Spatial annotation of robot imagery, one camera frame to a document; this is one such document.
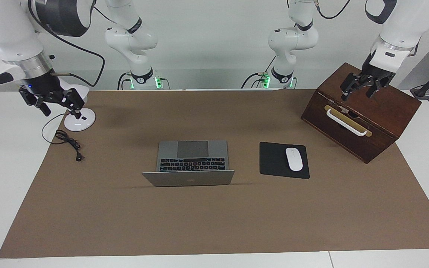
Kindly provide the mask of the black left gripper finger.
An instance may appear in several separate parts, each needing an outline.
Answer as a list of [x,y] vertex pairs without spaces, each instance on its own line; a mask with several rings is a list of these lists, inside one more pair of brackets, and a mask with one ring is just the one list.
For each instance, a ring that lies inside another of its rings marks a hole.
[[351,93],[359,89],[360,76],[354,73],[349,73],[344,81],[341,83],[342,90],[341,99],[347,101]]
[[375,80],[371,85],[371,87],[369,87],[368,91],[366,92],[366,96],[368,98],[371,98],[380,89],[382,89],[382,84],[380,83],[380,80]]

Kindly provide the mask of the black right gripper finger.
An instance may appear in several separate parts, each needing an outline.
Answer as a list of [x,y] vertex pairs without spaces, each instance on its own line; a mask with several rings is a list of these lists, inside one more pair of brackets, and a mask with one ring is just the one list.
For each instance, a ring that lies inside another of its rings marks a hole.
[[80,111],[84,105],[85,102],[76,89],[65,90],[65,107],[76,120],[82,117]]
[[51,110],[50,108],[47,106],[47,104],[45,103],[45,96],[41,95],[41,96],[36,96],[33,95],[34,97],[34,103],[33,105],[39,109],[45,117],[49,117],[51,114]]

